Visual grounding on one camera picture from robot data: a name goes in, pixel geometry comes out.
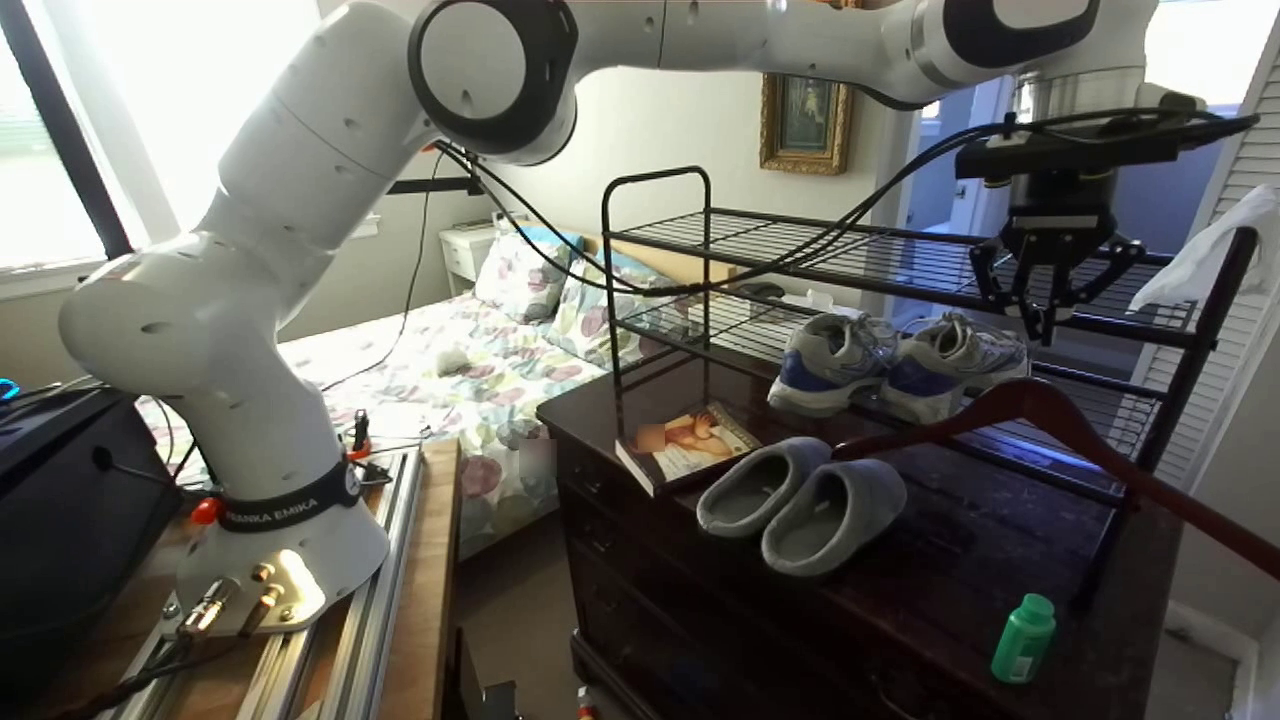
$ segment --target gray slipper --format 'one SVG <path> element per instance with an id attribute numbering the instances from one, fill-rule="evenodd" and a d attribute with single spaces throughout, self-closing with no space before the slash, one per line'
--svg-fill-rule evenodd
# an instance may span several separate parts
<path id="1" fill-rule="evenodd" d="M 735 460 L 701 501 L 698 524 L 710 536 L 757 536 L 799 487 L 799 480 L 831 460 L 831 442 L 787 435 Z"/>
<path id="2" fill-rule="evenodd" d="M 910 482 L 885 460 L 822 463 L 762 536 L 765 565 L 823 574 L 910 506 Z"/>

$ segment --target small book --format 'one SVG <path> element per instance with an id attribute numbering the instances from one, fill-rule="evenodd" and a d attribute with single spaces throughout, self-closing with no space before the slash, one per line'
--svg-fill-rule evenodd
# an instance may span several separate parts
<path id="1" fill-rule="evenodd" d="M 650 496 L 665 496 L 671 482 L 725 469 L 754 449 L 762 449 L 762 439 L 719 399 L 615 439 L 621 463 Z"/>

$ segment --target black bag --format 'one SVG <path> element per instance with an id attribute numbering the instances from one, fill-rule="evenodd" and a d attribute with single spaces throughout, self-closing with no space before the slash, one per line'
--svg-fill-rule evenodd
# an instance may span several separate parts
<path id="1" fill-rule="evenodd" d="M 0 403 L 0 716 L 34 705 L 177 512 L 129 390 Z"/>

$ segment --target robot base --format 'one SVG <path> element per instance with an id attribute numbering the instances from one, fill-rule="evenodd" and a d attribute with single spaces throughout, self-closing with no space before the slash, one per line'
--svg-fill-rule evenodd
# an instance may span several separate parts
<path id="1" fill-rule="evenodd" d="M 366 502 L 273 531 L 209 528 L 183 561 L 177 594 L 189 631 L 296 631 L 370 582 L 384 561 L 388 536 Z"/>

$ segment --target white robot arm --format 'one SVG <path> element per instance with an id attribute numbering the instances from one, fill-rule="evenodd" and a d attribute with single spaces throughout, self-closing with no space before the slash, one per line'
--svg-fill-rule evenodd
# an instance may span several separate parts
<path id="1" fill-rule="evenodd" d="M 572 134 L 572 84 L 612 63 L 823 76 L 900 108 L 1041 63 L 1057 110 L 1134 108 L 1153 3 L 439 0 L 418 25 L 347 3 L 245 120 L 204 218 L 84 281 L 60 332 L 91 375 L 167 399 L 209 455 L 224 517 L 180 588 L 250 582 L 283 553 L 307 592 L 262 631 L 306 627 L 388 544 L 275 329 L 424 138 L 549 159 Z"/>

